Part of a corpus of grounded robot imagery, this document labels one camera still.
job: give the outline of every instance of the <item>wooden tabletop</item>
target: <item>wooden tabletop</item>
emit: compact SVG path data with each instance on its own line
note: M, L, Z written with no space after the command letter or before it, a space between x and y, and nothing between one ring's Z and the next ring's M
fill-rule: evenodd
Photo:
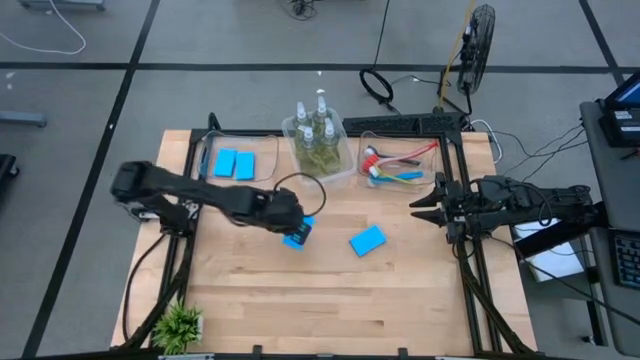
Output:
M166 131L156 164L182 173L189 135ZM486 134L465 133L463 139L470 178L494 174ZM349 142L356 154L358 139ZM397 140L382 145L415 148ZM258 178L267 177L277 160L271 179L248 185L272 188L294 172L282 138L239 146L260 149ZM301 252L283 245L282 235L238 228L205 207L187 291L187 304L203 311L204 333L189 351L248 353L259 344L265 353L393 355L406 347L411 355L471 355L460 272L445 231L409 216L407 205L432 185L419 193L397 192L368 188L363 179L354 175L345 188L327 189L327 204ZM295 178L282 186L296 192L306 212L320 204L313 186ZM387 243L359 258L349 240L372 225L380 227ZM157 222L141 226L132 265L158 238L158 229ZM494 236L510 240L506 229ZM145 260L133 281L130 332L156 301L167 244ZM483 245L496 307L523 342L536 348L513 250L491 240ZM484 312L477 307L484 348L490 349ZM113 345L123 342L120 321L121 315Z

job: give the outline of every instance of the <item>clear plastic container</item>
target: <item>clear plastic container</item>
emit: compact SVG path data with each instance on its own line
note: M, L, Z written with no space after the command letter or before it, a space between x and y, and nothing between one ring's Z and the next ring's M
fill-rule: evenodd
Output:
M206 154L203 154L203 151L205 150L205 145L209 144L209 141L212 141L210 143L212 146L207 156ZM195 176L205 176L208 182L215 183L217 185L229 186L241 183L266 181L273 177L276 172L276 168L278 167L280 144L277 136L234 136L213 130L203 136L202 143L203 145L196 153L198 166L194 167L194 171L196 172ZM253 152L255 155L254 179L242 181L236 180L235 171L234 176L230 178L213 176L213 169L217 156L222 148L234 149L238 152Z
M417 193L426 190L435 180L435 173L442 169L442 157L440 156L440 144L435 148L408 159L407 162L392 162L382 166L382 170L393 176L400 174L418 174L422 176L405 180L406 182L392 181L373 177L366 172L362 165L368 156L365 150L375 149L378 155L384 157L396 157L411 153L414 150L437 142L435 139L400 139L378 136L371 131L365 131L360 136L358 147L358 185L382 190Z
M327 108L327 115L327 119L330 119L333 123L335 133L339 137L337 150L340 159L339 163L331 164L332 166L325 166L326 164L320 161L310 160L304 156L304 153L302 153L299 148L299 144L297 145L299 140L296 140L297 129L295 128L294 116L282 121L282 134L289 141L293 166L297 172L310 173L310 175L315 176L324 185L330 185L333 188L345 187L349 185L350 177L356 173L356 161L349 147L347 133L342 126L342 119L332 108ZM316 146L322 146L320 139L317 139L317 143ZM310 179L304 177L298 178L305 185L315 184Z

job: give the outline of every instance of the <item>green plant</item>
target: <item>green plant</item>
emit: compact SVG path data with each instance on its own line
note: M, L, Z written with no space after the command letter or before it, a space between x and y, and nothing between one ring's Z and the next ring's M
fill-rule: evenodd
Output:
M202 310L185 308L183 302L171 306L154 328L153 341L164 348L165 355L184 354L187 345L196 342L200 336L198 319Z

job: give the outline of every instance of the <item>computer screen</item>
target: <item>computer screen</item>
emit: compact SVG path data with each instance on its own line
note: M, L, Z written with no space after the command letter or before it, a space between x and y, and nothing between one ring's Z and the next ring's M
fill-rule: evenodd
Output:
M640 106L640 80L616 97L620 104Z

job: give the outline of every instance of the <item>keyboard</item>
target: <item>keyboard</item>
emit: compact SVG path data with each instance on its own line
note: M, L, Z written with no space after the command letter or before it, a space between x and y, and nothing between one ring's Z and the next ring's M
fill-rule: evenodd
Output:
M640 289L640 238L616 233L612 239L613 272L618 285Z
M463 113L442 113L346 118L342 123L347 132L369 130L382 133L426 134L460 131L463 122Z

